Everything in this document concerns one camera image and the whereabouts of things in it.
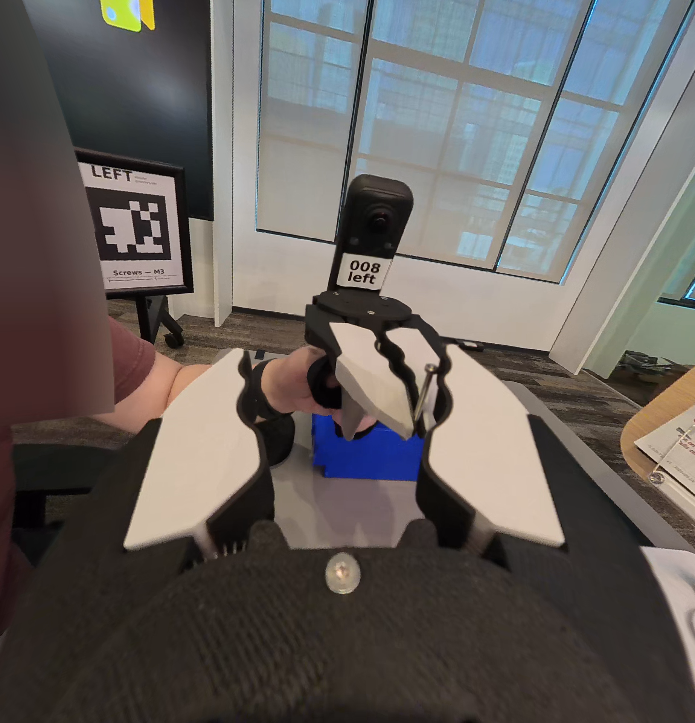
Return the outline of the blue plastic bin with divider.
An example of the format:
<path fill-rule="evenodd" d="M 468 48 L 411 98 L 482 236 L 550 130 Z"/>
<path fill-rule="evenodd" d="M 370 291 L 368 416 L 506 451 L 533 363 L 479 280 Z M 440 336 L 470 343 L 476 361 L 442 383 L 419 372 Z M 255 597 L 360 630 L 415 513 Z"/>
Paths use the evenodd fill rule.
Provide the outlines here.
<path fill-rule="evenodd" d="M 348 441 L 337 434 L 328 416 L 311 421 L 313 465 L 326 478 L 415 482 L 424 440 L 414 435 L 404 440 L 383 424 Z"/>

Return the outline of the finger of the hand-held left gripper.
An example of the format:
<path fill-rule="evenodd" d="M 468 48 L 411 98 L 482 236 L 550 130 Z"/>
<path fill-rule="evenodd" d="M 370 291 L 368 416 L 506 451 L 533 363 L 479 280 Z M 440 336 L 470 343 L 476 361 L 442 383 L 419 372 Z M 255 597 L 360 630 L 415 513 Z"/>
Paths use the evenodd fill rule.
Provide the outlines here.
<path fill-rule="evenodd" d="M 388 331 L 388 339 L 403 353 L 405 366 L 413 373 L 413 386 L 418 393 L 424 379 L 424 366 L 427 363 L 439 365 L 439 356 L 433 350 L 424 335 L 417 329 L 393 329 Z M 421 422 L 434 422 L 434 408 L 437 396 L 437 374 L 431 381 L 430 391 L 425 401 L 424 415 Z"/>
<path fill-rule="evenodd" d="M 340 349 L 335 377 L 364 413 L 409 439 L 414 434 L 413 410 L 405 383 L 377 349 L 372 330 L 348 322 L 330 322 Z"/>

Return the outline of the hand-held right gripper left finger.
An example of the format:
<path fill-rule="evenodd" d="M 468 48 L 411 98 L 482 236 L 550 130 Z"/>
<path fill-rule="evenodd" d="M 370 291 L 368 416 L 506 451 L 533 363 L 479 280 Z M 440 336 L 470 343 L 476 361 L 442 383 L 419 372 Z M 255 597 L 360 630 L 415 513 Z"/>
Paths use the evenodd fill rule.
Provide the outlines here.
<path fill-rule="evenodd" d="M 251 360 L 235 348 L 162 414 L 123 546 L 190 538 L 204 557 L 238 550 L 274 518 L 274 488 L 256 429 Z"/>

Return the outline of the black wrist band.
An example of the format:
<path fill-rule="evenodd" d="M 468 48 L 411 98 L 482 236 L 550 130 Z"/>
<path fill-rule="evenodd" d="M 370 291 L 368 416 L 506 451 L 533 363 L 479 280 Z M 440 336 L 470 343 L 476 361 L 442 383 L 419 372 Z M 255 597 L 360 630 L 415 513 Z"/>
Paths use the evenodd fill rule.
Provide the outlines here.
<path fill-rule="evenodd" d="M 256 410 L 256 423 L 261 423 L 262 421 L 273 421 L 293 414 L 291 411 L 284 412 L 276 410 L 264 392 L 264 372 L 275 361 L 280 361 L 280 359 L 264 359 L 253 366 L 251 370 L 251 394 L 253 405 Z"/>

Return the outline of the black sign stand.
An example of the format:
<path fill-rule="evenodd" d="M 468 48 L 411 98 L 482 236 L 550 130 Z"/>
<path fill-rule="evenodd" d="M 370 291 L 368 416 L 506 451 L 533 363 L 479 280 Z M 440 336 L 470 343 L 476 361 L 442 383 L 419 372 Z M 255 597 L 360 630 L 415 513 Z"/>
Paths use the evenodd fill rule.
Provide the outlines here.
<path fill-rule="evenodd" d="M 166 295 L 135 295 L 134 303 L 142 339 L 154 344 L 160 326 L 164 326 L 168 330 L 165 336 L 165 343 L 168 347 L 180 348 L 184 345 L 183 329 L 168 311 Z"/>

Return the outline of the framed marker sign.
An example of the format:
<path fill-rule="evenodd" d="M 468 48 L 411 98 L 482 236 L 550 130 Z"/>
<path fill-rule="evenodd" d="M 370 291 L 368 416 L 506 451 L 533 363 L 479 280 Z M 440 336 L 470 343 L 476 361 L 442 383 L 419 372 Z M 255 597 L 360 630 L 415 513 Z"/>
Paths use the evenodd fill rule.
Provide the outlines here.
<path fill-rule="evenodd" d="M 184 169 L 90 149 L 74 152 L 107 298 L 192 293 Z"/>

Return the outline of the person's left forearm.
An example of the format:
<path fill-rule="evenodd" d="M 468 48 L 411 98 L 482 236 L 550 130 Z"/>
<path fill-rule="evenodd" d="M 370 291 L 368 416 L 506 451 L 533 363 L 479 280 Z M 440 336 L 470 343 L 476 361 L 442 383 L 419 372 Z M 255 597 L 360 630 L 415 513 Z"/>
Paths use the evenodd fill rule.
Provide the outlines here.
<path fill-rule="evenodd" d="M 157 352 L 149 373 L 116 404 L 116 411 L 158 416 L 188 385 L 211 368 L 211 365 L 183 366 Z"/>

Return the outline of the papers on wooden table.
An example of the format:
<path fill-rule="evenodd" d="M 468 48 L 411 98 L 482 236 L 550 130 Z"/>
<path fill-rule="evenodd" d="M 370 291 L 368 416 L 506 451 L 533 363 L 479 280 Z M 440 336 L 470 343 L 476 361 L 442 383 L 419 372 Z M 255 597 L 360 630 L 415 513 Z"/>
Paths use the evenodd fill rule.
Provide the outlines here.
<path fill-rule="evenodd" d="M 631 469 L 695 527 L 695 366 L 629 420 L 621 449 Z"/>

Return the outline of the person's left hand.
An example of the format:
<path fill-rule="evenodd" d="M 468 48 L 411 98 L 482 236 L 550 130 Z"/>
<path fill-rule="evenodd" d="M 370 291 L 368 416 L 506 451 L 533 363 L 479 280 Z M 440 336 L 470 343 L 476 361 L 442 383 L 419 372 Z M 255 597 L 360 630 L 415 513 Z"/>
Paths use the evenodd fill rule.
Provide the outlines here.
<path fill-rule="evenodd" d="M 303 346 L 287 357 L 279 358 L 264 372 L 263 389 L 268 400 L 278 411 L 330 415 L 337 423 L 342 411 L 320 406 L 311 394 L 307 373 L 313 363 L 325 356 L 322 349 Z"/>

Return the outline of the white framed window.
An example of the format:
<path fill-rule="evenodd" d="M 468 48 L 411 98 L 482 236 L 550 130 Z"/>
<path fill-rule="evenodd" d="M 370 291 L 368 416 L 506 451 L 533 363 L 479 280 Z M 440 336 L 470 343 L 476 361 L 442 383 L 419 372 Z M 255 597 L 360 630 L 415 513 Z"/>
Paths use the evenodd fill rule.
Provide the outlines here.
<path fill-rule="evenodd" d="M 695 2 L 262 2 L 256 230 L 332 242 L 394 178 L 399 252 L 564 282 Z"/>

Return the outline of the yellow green wall logo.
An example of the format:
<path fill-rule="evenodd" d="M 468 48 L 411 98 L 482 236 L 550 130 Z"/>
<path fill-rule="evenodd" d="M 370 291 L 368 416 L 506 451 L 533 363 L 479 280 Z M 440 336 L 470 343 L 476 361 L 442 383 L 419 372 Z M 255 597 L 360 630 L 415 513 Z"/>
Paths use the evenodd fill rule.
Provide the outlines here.
<path fill-rule="evenodd" d="M 117 29 L 141 32 L 155 30 L 153 1 L 100 1 L 104 22 Z"/>

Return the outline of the black chair frame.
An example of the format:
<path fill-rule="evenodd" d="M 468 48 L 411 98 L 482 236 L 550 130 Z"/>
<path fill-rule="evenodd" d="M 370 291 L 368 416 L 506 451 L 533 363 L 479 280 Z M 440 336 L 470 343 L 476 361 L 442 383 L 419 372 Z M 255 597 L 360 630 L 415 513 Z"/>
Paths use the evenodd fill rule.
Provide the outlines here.
<path fill-rule="evenodd" d="M 115 455 L 115 450 L 85 445 L 15 445 L 13 527 L 44 526 L 47 497 L 89 493 Z"/>

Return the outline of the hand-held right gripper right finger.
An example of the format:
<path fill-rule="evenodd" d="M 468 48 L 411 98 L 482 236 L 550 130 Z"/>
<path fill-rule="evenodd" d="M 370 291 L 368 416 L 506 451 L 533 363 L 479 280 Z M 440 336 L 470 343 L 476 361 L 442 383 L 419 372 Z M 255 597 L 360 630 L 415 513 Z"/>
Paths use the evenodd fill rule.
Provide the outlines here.
<path fill-rule="evenodd" d="M 439 373 L 416 502 L 440 547 L 484 553 L 498 535 L 560 548 L 565 536 L 530 425 L 513 392 L 455 344 Z"/>

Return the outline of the long steel bolt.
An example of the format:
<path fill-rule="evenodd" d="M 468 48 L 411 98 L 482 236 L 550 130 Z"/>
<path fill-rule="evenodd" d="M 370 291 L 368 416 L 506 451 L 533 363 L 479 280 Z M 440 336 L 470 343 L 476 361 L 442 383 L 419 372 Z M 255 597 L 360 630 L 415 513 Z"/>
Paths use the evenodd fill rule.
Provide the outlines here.
<path fill-rule="evenodd" d="M 418 399 L 415 403 L 415 409 L 413 412 L 413 422 L 415 426 L 418 425 L 418 423 L 422 420 L 424 415 L 424 406 L 425 401 L 428 397 L 428 393 L 430 391 L 431 387 L 431 381 L 433 377 L 437 374 L 439 371 L 439 366 L 433 363 L 427 363 L 424 366 L 424 379 L 421 384 L 421 389 L 418 393 Z"/>

